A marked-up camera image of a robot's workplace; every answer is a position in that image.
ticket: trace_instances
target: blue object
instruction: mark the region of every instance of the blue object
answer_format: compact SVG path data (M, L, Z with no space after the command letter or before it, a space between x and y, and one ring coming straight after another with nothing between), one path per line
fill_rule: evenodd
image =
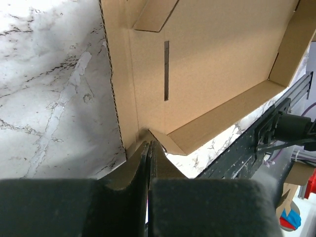
M301 217L299 214L297 214L295 211L291 210L288 216L286 216L285 209L282 212L281 215L282 218L284 218L288 223L290 223L292 226L294 226L295 229L299 228L301 226Z

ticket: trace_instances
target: white marble surface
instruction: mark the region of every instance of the white marble surface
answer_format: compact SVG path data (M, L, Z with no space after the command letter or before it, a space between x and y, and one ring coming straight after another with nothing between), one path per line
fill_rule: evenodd
M1 0L0 19L0 178L102 177L124 162L99 1ZM277 98L168 158L196 177Z

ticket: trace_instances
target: cardboard flap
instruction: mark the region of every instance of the cardboard flap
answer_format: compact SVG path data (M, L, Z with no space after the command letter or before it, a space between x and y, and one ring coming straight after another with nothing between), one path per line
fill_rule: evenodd
M166 149L170 154L174 155L187 155L170 137L160 132L149 130L149 132L158 140L161 145Z
M285 180L286 183L304 186L313 175L315 168L306 164L295 162Z
M133 29L159 32L171 15L178 0L147 0Z
M151 181L154 178L159 178L159 179L171 179L171 178L186 179L187 178L166 157L164 150L159 142L157 141L151 142L151 146L152 146Z
M266 80L168 136L188 155L283 90L284 87Z
M298 185L294 185L294 184L289 184L289 194L288 194L288 196L287 196L287 198L285 199L285 201L284 201L284 209L285 209L285 213L286 213L286 215L288 215L289 213L290 213L290 211L291 211L291 202L292 202L292 200L293 200L293 198L294 198L294 196L295 196L295 193L296 193L296 191L297 191L297 189L298 189Z
M282 195L282 197L281 197L281 199L280 199L280 202L279 202L278 205L277 205L278 207L281 206L282 203L285 202L285 200L286 200L287 196L289 195L289 193L290 193L290 190L287 190L287 192L286 192L284 195Z
M316 1L301 0L278 49L279 55L270 74L271 81L283 86L291 83L315 30Z

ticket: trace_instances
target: cardboard panel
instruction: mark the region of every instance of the cardboard panel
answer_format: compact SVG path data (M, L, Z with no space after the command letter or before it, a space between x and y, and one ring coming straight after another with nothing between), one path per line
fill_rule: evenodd
M295 193L298 189L298 185L284 183L283 185L283 194L280 200L280 203L276 209L276 216L280 218L283 210L285 209L286 214L288 215L291 211L291 202L295 196Z
M136 142L138 121L133 87L131 56L123 0L101 0L111 56L113 93L119 128L125 148Z
M178 0L147 0L134 25L135 30L159 32L168 20Z
M284 87L266 80L168 136L190 154L283 90Z
M316 1L301 0L278 49L270 80L288 86L314 37L316 30Z
M306 185L314 170L314 167L295 162L285 181L290 184Z
M266 80L296 3L181 0L161 32L130 30L139 128L168 134Z

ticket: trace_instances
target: red object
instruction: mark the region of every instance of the red object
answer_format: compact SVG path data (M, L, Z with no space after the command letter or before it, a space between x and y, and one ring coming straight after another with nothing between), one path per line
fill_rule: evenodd
M316 169L314 170L313 175L308 180L304 198L308 199L311 193L316 194Z
M292 226L292 225L291 225L287 220L285 220L283 217L280 217L280 224L281 224L283 227L286 227L286 228L295 230L295 227Z

